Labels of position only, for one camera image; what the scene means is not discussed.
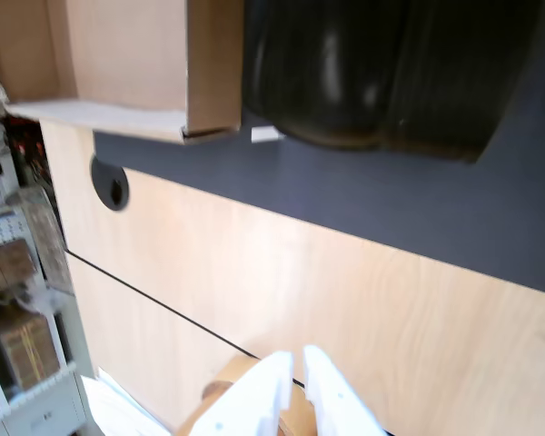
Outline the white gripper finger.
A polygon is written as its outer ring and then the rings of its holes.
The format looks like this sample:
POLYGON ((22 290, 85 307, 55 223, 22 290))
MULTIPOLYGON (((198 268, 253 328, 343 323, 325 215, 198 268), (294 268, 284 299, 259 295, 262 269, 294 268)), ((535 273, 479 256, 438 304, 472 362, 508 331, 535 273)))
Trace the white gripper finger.
POLYGON ((290 410, 292 391, 290 352, 260 360, 237 356, 203 389, 193 414, 193 434, 292 435, 282 418, 290 410))
POLYGON ((315 413, 318 435, 383 435, 384 429, 328 355, 303 348, 305 396, 315 413))

